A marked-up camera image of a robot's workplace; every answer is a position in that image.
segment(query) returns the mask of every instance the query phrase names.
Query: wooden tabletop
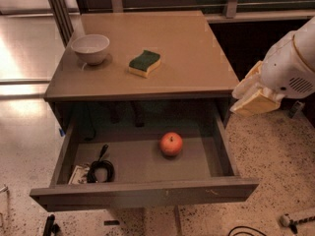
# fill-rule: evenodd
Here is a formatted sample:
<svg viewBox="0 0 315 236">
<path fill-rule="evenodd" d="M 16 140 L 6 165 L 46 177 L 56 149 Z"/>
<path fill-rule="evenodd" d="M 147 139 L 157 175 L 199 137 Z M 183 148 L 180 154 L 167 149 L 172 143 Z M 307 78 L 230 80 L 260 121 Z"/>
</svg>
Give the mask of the wooden tabletop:
<svg viewBox="0 0 315 236">
<path fill-rule="evenodd" d="M 109 55 L 84 66 L 71 41 L 98 33 L 110 39 Z M 229 95 L 234 71 L 201 12 L 86 14 L 68 44 L 45 94 L 46 101 L 135 100 Z M 147 79 L 130 74 L 143 50 L 161 56 Z"/>
</svg>

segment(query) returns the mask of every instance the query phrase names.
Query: apple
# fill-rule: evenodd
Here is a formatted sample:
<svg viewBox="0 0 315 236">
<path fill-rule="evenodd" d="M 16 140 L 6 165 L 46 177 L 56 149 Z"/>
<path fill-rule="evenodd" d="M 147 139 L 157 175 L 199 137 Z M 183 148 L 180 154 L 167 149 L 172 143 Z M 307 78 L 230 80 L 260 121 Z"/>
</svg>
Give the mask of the apple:
<svg viewBox="0 0 315 236">
<path fill-rule="evenodd" d="M 168 132 L 159 140 L 159 148 L 167 156 L 176 156 L 183 148 L 183 140 L 177 133 Z"/>
</svg>

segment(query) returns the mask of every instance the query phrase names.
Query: green and yellow sponge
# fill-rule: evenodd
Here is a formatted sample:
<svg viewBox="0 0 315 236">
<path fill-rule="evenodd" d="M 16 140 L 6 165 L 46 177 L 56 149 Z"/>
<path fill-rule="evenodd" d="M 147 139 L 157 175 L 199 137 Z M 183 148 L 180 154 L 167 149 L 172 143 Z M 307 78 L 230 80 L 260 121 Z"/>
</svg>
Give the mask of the green and yellow sponge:
<svg viewBox="0 0 315 236">
<path fill-rule="evenodd" d="M 160 64 L 160 55 L 152 51 L 144 50 L 138 57 L 129 63 L 129 72 L 147 78 L 149 73 Z"/>
</svg>

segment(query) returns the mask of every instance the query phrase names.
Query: speckled floor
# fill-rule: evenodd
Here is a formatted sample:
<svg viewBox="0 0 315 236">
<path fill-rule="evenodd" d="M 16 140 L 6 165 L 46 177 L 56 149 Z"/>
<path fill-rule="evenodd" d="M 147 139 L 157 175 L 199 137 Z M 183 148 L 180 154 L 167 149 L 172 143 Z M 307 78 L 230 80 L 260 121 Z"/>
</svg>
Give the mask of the speckled floor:
<svg viewBox="0 0 315 236">
<path fill-rule="evenodd" d="M 42 235 L 49 213 L 29 193 L 50 182 L 63 142 L 58 124 L 41 98 L 3 99 L 0 127 L 0 189 L 3 184 L 9 187 L 0 194 L 0 235 Z M 58 235 L 223 236 L 240 225 L 269 236 L 292 235 L 280 225 L 280 216 L 315 207 L 314 128 L 303 115 L 289 119 L 279 110 L 250 118 L 232 115 L 226 130 L 240 175 L 260 179 L 246 202 L 178 210 L 167 206 L 55 212 Z M 120 224 L 104 225 L 106 220 Z M 299 225 L 298 231 L 315 235 L 315 222 Z"/>
</svg>

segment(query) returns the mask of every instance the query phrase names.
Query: white bowl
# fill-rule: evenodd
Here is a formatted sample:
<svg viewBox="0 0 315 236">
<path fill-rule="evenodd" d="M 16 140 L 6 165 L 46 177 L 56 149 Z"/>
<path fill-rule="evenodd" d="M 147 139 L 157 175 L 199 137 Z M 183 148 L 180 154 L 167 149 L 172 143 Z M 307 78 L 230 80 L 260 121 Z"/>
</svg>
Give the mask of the white bowl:
<svg viewBox="0 0 315 236">
<path fill-rule="evenodd" d="M 104 35 L 88 34 L 81 36 L 71 44 L 78 57 L 89 65 L 98 65 L 106 58 L 109 39 Z"/>
</svg>

